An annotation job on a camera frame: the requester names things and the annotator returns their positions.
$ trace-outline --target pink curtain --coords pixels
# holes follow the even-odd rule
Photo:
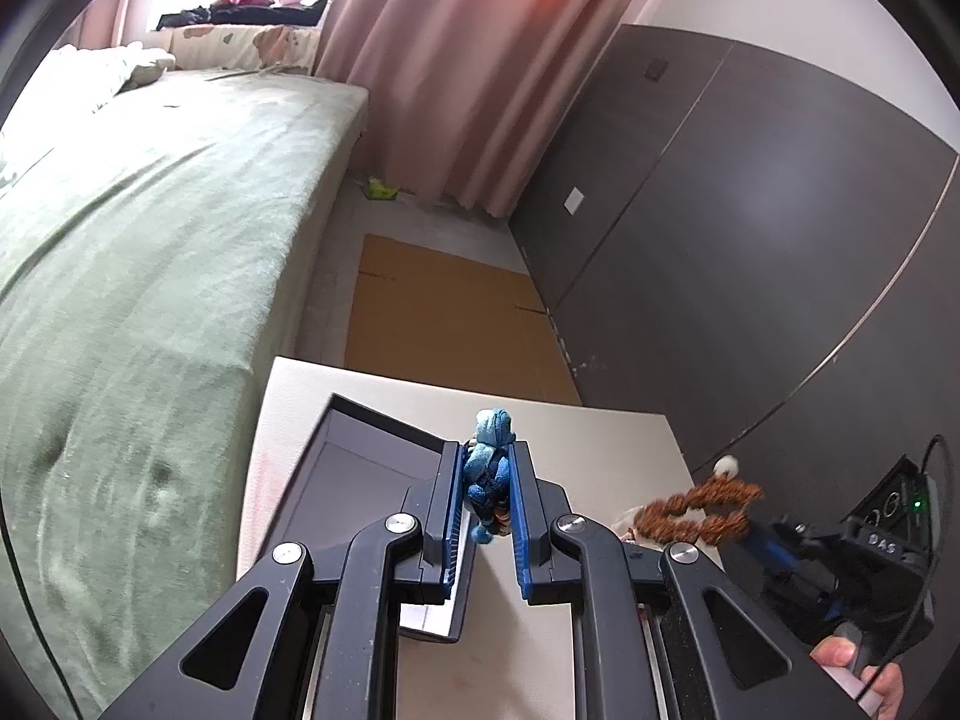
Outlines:
[[[334,0],[317,74],[371,92],[353,166],[511,213],[630,0]]]
[[[94,0],[59,39],[78,49],[107,49],[123,45],[131,0]]]

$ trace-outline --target white wall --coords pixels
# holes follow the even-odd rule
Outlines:
[[[635,0],[635,23],[742,40],[819,65],[880,95],[960,151],[960,111],[876,0]]]

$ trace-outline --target finger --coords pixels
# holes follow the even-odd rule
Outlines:
[[[852,641],[841,637],[827,637],[813,648],[810,658],[822,666],[846,666],[853,660],[854,654],[856,645]]]
[[[877,673],[875,666],[867,666],[863,670],[864,683],[868,682]],[[883,699],[880,705],[878,720],[896,720],[899,705],[904,700],[904,672],[897,664],[889,664],[883,673],[872,685],[871,690]]]

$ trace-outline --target brown fluffy toy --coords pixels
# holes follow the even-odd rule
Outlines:
[[[744,538],[750,530],[747,505],[761,498],[763,490],[759,485],[736,479],[736,472],[736,459],[727,455],[717,461],[713,476],[702,485],[688,493],[677,493],[665,501],[658,499],[636,509],[624,541],[638,541],[637,537],[640,536],[659,544],[671,541],[692,544],[702,538],[704,543],[717,546],[725,539],[739,541]],[[677,519],[690,509],[716,506],[736,509],[729,514],[709,514],[702,521]]]

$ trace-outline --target cardboard box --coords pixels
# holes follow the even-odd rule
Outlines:
[[[529,276],[368,235],[347,368],[492,395],[580,405]]]

